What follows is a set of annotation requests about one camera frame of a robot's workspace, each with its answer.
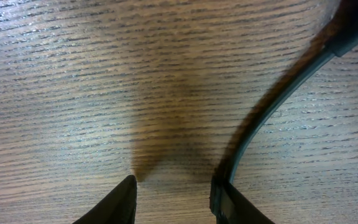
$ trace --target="black object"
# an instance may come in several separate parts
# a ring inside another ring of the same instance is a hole
[[[278,94],[255,116],[246,127],[235,153],[223,166],[223,170],[219,170],[217,176],[213,177],[209,207],[212,213],[216,215],[217,223],[273,223],[231,185],[240,159],[260,127],[302,83],[334,56],[342,57],[357,45],[358,8],[351,16],[350,23],[327,41],[325,48],[296,75],[291,77]]]
[[[237,150],[228,163],[223,166],[223,169],[218,170],[212,179],[209,207],[216,216],[217,224],[273,224],[233,187],[232,182],[239,161],[260,127],[300,85],[334,56],[342,57],[357,45],[358,10],[355,10],[351,22],[327,41],[325,48],[298,74],[291,77],[291,80],[282,87],[275,98],[267,103],[266,107],[246,127]],[[136,179],[133,175],[130,175],[74,224],[133,224],[136,210],[136,191]]]
[[[127,176],[87,214],[73,224],[133,224],[137,186],[134,175]]]

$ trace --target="wooden table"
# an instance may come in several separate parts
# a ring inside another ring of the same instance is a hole
[[[214,169],[338,5],[0,1],[0,223],[71,223],[129,174],[137,224],[215,223]],[[358,47],[267,121],[234,185],[276,223],[358,223]]]

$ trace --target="wooden surface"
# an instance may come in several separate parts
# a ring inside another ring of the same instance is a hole
[[[129,174],[137,224],[215,223],[214,169],[338,4],[0,1],[0,223],[71,223]],[[358,223],[358,47],[267,121],[235,186],[276,223]]]

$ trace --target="wood grain surface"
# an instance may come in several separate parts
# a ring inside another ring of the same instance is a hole
[[[137,224],[215,223],[214,169],[338,5],[0,1],[0,223],[71,223],[129,174]],[[234,185],[276,223],[358,223],[358,47],[274,113]]]

